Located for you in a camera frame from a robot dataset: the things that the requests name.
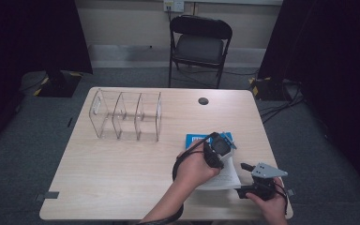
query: black curtain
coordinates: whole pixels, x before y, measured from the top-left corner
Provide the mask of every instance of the black curtain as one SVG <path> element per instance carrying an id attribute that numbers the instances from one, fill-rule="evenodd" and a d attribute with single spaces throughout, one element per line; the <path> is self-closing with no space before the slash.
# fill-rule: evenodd
<path id="1" fill-rule="evenodd" d="M 284 0 L 264 77 L 302 83 L 331 141 L 360 174 L 360 1 Z"/>
<path id="2" fill-rule="evenodd" d="M 0 116 L 22 76 L 47 64 L 93 73 L 74 1 L 0 1 Z"/>

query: chair seat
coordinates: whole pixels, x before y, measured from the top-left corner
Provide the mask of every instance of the chair seat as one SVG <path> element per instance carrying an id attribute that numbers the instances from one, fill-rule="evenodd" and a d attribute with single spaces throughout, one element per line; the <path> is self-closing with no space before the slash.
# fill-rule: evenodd
<path id="1" fill-rule="evenodd" d="M 221 39 L 182 35 L 173 53 L 174 59 L 218 65 L 224 43 Z"/>

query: electrical outlet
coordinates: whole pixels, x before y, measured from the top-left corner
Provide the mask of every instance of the electrical outlet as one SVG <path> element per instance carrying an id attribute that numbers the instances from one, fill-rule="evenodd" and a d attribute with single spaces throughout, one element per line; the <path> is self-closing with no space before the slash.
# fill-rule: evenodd
<path id="1" fill-rule="evenodd" d="M 163 11 L 174 11 L 174 1 L 163 0 Z"/>
<path id="2" fill-rule="evenodd" d="M 184 1 L 174 1 L 174 11 L 184 12 Z"/>

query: clear acrylic divider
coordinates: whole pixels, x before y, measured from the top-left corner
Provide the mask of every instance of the clear acrylic divider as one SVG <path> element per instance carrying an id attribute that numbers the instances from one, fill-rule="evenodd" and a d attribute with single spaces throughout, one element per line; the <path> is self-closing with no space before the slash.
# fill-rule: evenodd
<path id="1" fill-rule="evenodd" d="M 159 93 L 98 89 L 89 112 L 101 139 L 157 142 L 161 120 Z"/>
<path id="2" fill-rule="evenodd" d="M 90 106 L 89 117 L 97 136 L 101 139 L 116 138 L 115 129 L 110 121 L 120 95 L 120 92 L 103 91 L 101 89 L 96 91 Z"/>

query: white paper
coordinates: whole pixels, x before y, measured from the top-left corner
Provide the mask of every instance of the white paper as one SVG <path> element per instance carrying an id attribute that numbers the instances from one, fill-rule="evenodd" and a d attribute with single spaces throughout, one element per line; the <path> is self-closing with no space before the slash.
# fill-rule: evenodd
<path id="1" fill-rule="evenodd" d="M 233 166 L 233 158 L 229 157 L 224 161 L 224 168 L 220 174 L 208 180 L 203 185 L 197 187 L 199 190 L 219 190 L 240 188 L 241 181 Z"/>

